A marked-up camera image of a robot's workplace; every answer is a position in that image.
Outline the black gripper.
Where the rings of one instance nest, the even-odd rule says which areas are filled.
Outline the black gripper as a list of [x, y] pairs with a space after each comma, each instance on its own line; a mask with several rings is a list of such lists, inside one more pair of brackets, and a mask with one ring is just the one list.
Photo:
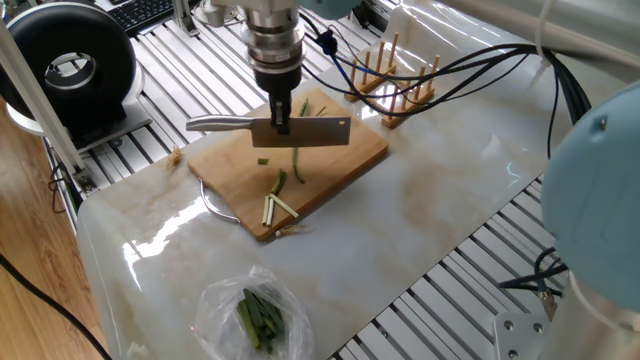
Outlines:
[[257, 85], [269, 95], [271, 127], [279, 135], [288, 135], [291, 114], [291, 92], [301, 82], [301, 70], [293, 69], [284, 73], [254, 71]]

